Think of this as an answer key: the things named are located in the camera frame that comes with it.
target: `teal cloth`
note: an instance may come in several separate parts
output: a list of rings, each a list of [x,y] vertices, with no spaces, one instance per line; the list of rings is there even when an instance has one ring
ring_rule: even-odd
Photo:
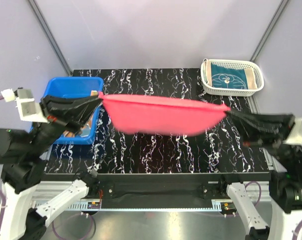
[[[212,87],[223,89],[248,89],[244,69],[231,69],[211,63]]]

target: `red cloth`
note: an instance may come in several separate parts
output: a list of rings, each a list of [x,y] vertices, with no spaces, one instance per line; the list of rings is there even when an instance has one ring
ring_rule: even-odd
[[[230,110],[224,104],[163,96],[99,92],[99,98],[114,127],[126,134],[194,136],[214,127]]]

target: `white basket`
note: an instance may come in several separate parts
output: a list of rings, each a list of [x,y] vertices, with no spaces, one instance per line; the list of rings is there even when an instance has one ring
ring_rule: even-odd
[[[265,82],[262,76],[262,72],[258,65],[250,61],[238,61],[238,60],[219,60],[219,59],[210,59],[210,62],[218,65],[220,67],[228,68],[228,69],[247,69],[252,68],[255,75],[255,82],[257,89],[230,89],[230,88],[217,88],[208,85],[207,74],[205,68],[205,60],[204,59],[201,64],[201,79],[203,83],[203,87],[206,93],[211,95],[222,95],[222,96],[238,96],[238,97],[250,97],[254,93],[260,91],[265,86]]]

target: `blue bin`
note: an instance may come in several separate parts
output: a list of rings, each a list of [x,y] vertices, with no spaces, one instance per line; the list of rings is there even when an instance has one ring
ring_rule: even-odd
[[[46,95],[51,95],[59,98],[73,99],[88,97],[91,91],[102,91],[103,80],[100,77],[87,76],[67,76],[56,77],[51,79],[44,92]],[[100,107],[93,113],[91,129],[85,136],[65,137],[61,136],[54,143],[55,144],[92,144],[95,140],[97,129],[97,118],[99,117]]]

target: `metal pole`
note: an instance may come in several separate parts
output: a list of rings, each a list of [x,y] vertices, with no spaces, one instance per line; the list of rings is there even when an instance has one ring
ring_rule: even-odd
[[[29,3],[34,15],[36,16],[40,26],[42,27],[45,36],[47,37],[49,43],[51,44],[53,51],[55,52],[57,58],[59,59],[60,63],[62,64],[62,67],[64,68],[67,75],[72,75],[72,69],[70,68],[69,64],[67,63],[65,57],[63,56],[61,49],[59,48],[57,41],[53,37],[53,34],[41,12],[39,9],[38,4],[36,3],[36,0],[27,0]]]
[[[284,13],[285,9],[287,8],[289,2],[291,0],[282,0],[279,6],[277,7],[277,10],[275,11],[269,25],[267,26],[259,44],[257,45],[256,49],[254,50],[254,53],[250,59],[251,62],[255,62],[257,60],[257,57],[259,56],[261,50],[263,49],[266,41],[268,40],[271,32],[273,31],[275,25],[279,21],[281,15]]]

